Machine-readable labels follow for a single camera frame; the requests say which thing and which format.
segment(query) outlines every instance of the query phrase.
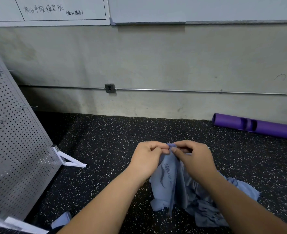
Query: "metal pegboard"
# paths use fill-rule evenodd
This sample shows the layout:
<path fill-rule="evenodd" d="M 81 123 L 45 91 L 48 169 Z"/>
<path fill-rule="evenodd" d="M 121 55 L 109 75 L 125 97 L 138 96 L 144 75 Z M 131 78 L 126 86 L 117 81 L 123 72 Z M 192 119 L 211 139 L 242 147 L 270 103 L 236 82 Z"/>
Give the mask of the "metal pegboard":
<path fill-rule="evenodd" d="M 61 161 L 0 58 L 0 218 L 24 220 Z"/>

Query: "right hand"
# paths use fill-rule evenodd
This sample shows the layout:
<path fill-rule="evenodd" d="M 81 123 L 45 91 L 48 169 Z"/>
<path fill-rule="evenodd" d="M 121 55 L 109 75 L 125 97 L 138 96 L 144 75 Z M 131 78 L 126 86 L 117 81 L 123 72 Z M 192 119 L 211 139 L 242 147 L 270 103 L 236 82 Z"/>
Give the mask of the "right hand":
<path fill-rule="evenodd" d="M 172 152 L 183 162 L 187 172 L 195 181 L 205 186 L 210 179 L 220 175 L 207 145 L 191 140 L 178 141 L 174 144 L 177 148 L 172 147 Z"/>

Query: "concrete wall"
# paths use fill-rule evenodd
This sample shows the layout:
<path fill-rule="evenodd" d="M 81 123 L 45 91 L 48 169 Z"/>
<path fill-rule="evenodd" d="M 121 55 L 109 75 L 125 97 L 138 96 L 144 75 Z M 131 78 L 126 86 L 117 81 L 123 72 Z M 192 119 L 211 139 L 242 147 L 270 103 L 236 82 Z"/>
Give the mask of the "concrete wall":
<path fill-rule="evenodd" d="M 287 93 L 287 25 L 0 28 L 0 54 L 19 84 Z M 287 96 L 22 91 L 39 110 L 287 123 Z"/>

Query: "purple foam roller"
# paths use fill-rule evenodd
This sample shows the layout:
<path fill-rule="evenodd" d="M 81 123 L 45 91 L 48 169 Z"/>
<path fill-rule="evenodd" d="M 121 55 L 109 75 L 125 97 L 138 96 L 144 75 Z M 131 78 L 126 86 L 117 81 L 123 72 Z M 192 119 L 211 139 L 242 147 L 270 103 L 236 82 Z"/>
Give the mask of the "purple foam roller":
<path fill-rule="evenodd" d="M 213 125 L 287 139 L 287 125 L 215 113 Z"/>

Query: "speckled black floor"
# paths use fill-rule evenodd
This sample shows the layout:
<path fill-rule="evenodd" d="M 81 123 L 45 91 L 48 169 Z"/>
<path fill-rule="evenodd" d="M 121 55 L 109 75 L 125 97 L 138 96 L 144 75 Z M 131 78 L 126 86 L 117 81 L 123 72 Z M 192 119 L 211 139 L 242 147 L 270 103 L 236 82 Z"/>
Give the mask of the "speckled black floor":
<path fill-rule="evenodd" d="M 86 169 L 62 167 L 27 221 L 48 229 L 63 212 L 77 214 L 129 164 L 140 141 L 206 143 L 227 177 L 261 191 L 259 203 L 287 222 L 287 140 L 213 127 L 210 121 L 37 112 L 52 141 Z M 230 228 L 198 228 L 194 217 L 175 208 L 153 212 L 148 181 L 136 194 L 121 233 L 229 233 Z"/>

